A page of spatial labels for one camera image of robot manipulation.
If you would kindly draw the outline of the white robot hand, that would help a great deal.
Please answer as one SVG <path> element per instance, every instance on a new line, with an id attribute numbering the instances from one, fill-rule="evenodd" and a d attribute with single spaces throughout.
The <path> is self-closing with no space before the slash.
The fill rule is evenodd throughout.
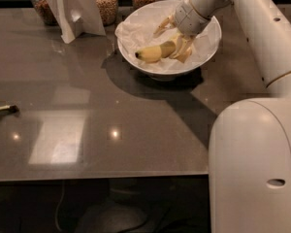
<path id="1" fill-rule="evenodd" d="M 164 18 L 156 27 L 153 37 L 157 38 L 165 31 L 176 27 L 182 34 L 177 33 L 171 38 L 175 44 L 175 50 L 169 55 L 171 59 L 176 59 L 176 54 L 180 50 L 191 48 L 194 38 L 189 36 L 200 34 L 209 23 L 210 20 L 202 17 L 190 0 L 182 0 L 176 7 L 174 15 Z"/>

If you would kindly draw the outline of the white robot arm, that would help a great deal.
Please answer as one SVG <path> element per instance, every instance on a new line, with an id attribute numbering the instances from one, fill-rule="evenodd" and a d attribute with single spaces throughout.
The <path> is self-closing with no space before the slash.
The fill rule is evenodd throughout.
<path id="1" fill-rule="evenodd" d="M 202 32 L 233 4 L 269 93 L 227 107 L 210 133 L 211 233 L 291 233 L 291 23 L 272 0 L 182 0 L 169 20 Z"/>

